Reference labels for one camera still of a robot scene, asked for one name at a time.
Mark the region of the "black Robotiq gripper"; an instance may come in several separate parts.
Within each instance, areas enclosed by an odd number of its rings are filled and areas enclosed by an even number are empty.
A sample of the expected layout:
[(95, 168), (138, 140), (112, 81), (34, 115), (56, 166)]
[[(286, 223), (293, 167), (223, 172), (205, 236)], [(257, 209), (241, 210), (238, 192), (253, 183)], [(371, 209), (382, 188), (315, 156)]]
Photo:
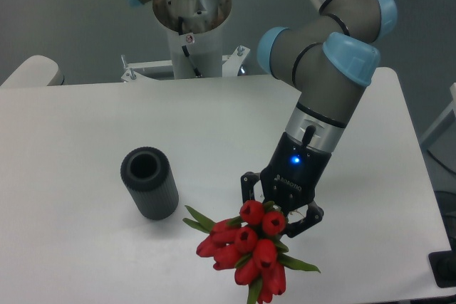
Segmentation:
[(323, 219), (324, 211), (314, 198), (330, 158), (330, 153), (305, 146), (283, 133), (266, 168), (241, 176), (242, 203), (256, 199), (254, 187), (261, 181), (264, 199), (273, 201), (284, 214), (307, 205), (305, 217), (288, 223), (281, 233), (291, 239), (298, 236)]

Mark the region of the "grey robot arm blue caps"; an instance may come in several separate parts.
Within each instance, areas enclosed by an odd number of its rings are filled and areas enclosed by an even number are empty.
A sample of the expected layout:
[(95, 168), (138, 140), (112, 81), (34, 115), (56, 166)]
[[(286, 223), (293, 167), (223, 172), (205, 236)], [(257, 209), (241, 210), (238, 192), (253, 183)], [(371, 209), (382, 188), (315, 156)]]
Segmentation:
[[(260, 39), (256, 58), (263, 70), (300, 92), (300, 98), (268, 165), (242, 179), (250, 200), (260, 183), (266, 200), (288, 214), (306, 207), (303, 219), (288, 224), (289, 237), (319, 223), (323, 210), (315, 189), (378, 67), (374, 43), (390, 33), (398, 19), (394, 0), (310, 0), (319, 18), (299, 30), (275, 27)], [(219, 77), (220, 29), (232, 0), (128, 0), (152, 4), (166, 30), (176, 79)]]

